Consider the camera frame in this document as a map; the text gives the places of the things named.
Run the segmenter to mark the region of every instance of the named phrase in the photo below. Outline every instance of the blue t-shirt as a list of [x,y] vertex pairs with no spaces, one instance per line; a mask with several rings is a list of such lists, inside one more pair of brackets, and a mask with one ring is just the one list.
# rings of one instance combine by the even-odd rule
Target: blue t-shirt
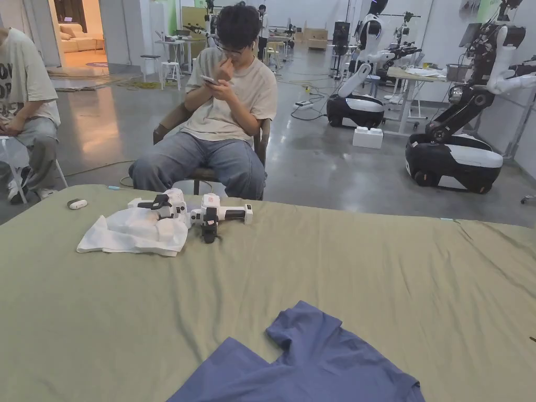
[[300,301],[266,330],[275,362],[227,338],[168,402],[424,402],[414,377],[341,325]]

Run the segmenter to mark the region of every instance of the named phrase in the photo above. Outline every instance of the chair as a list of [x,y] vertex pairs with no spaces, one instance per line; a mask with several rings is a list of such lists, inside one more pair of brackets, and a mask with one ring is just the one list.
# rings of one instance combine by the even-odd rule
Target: chair
[[[20,198],[22,198],[24,204],[28,204],[28,201],[26,200],[26,196],[24,195],[23,191],[23,185],[19,181],[19,177],[17,176],[17,172],[15,172],[15,167],[13,164],[13,161],[11,160],[11,157],[9,155],[8,147],[6,146],[6,141],[9,139],[12,139],[13,137],[7,137],[7,136],[0,136],[0,140],[2,141],[2,148],[4,149],[6,158],[8,160],[9,168],[11,169],[11,174],[13,175],[13,178],[15,179],[15,182],[17,184],[17,188],[19,190]],[[62,169],[59,166],[58,160],[56,159],[56,168],[58,169],[59,176],[62,179],[63,185],[65,188],[69,187],[67,185],[67,181],[65,180],[65,176],[63,175]]]
[[[154,64],[154,72],[158,72],[158,77],[160,77],[160,70],[159,70],[159,66],[158,66],[158,59],[160,58],[160,56],[157,56],[157,55],[141,55],[140,56],[142,59],[143,59],[143,62],[144,62],[144,66],[143,67],[147,67],[147,60],[152,60],[153,61],[153,64]],[[143,68],[143,82],[147,82],[147,74],[145,73],[145,68]]]
[[162,62],[160,71],[160,85],[162,90],[166,87],[166,82],[170,80],[177,80],[177,88],[181,90],[181,66],[177,62]]
[[[186,122],[192,115],[183,103],[173,109],[164,119],[160,122],[158,127],[153,131],[153,143],[157,144],[164,136],[178,125]],[[266,148],[268,147],[268,140],[270,139],[270,124],[269,118],[264,120],[260,126],[260,133],[253,137],[254,150],[263,166],[266,166]],[[197,168],[193,174],[186,178],[186,180],[193,180],[193,193],[199,195],[199,183],[201,181],[218,182],[216,175],[212,169],[206,166]]]

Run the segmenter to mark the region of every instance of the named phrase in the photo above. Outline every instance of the white foam block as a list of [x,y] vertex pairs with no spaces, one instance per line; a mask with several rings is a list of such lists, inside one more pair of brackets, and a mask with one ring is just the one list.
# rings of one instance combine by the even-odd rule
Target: white foam block
[[381,129],[368,130],[366,127],[357,127],[354,131],[352,145],[379,150],[382,147],[382,141],[383,131]]

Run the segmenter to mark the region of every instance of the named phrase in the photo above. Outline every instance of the green tablecloth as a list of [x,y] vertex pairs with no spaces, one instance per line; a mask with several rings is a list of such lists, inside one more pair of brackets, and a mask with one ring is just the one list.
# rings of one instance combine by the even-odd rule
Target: green tablecloth
[[139,196],[71,187],[0,227],[1,401],[164,402],[229,336],[274,360],[263,331],[298,300],[428,402],[534,400],[535,231],[253,202],[252,225],[223,222],[212,245],[191,230],[175,258],[75,252]]

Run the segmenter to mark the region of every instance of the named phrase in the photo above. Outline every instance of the sofa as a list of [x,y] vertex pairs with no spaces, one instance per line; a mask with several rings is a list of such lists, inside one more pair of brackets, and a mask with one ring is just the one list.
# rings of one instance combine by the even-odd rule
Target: sofa
[[60,36],[62,39],[62,47],[65,53],[73,53],[75,51],[102,49],[102,34],[85,33],[82,31],[80,24],[65,24],[59,25]]
[[327,48],[327,30],[306,28],[303,33],[304,39],[309,49],[323,49]]

